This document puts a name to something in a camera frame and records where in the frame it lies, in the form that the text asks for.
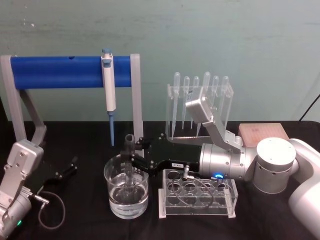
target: clear liquid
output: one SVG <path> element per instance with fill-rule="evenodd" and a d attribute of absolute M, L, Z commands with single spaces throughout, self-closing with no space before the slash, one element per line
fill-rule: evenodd
<path fill-rule="evenodd" d="M 142 176 L 133 175 L 133 182 L 140 182 Z M 118 187 L 109 193 L 109 203 L 112 212 L 121 219 L 139 217 L 148 206 L 148 189 L 142 184 L 126 187 L 126 174 L 119 174 L 115 180 Z"/>

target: black table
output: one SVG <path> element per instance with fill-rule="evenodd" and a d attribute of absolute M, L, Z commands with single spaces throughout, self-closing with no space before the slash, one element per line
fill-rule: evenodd
<path fill-rule="evenodd" d="M 158 188 L 161 174 L 149 180 L 149 205 L 134 220 L 117 218 L 110 210 L 103 169 L 108 159 L 119 154 L 124 137 L 132 133 L 132 122 L 116 122 L 115 144 L 110 147 L 107 122 L 47 122 L 43 159 L 63 168 L 78 156 L 78 172 L 52 191 L 66 206 L 64 225 L 46 230 L 37 219 L 40 204 L 32 201 L 32 210 L 16 228 L 10 239 L 91 239 L 91 240 L 313 240 L 308 230 L 292 215 L 288 199 L 298 183 L 290 179 L 287 189 L 276 195 L 264 194 L 251 183 L 237 182 L 239 193 L 236 218 L 227 216 L 168 216 L 158 218 Z M 320 151 L 320 124 L 311 121 L 286 121 L 282 125 L 290 138 L 298 138 Z M 237 133 L 239 122 L 229 122 L 228 130 Z M 7 160 L 14 134 L 10 123 L 0 126 L 0 166 Z M 145 137 L 154 137 L 165 129 L 164 122 L 145 122 Z M 27 135 L 33 126 L 26 123 Z M 43 215 L 48 224 L 61 217 L 58 204 L 48 206 Z"/>

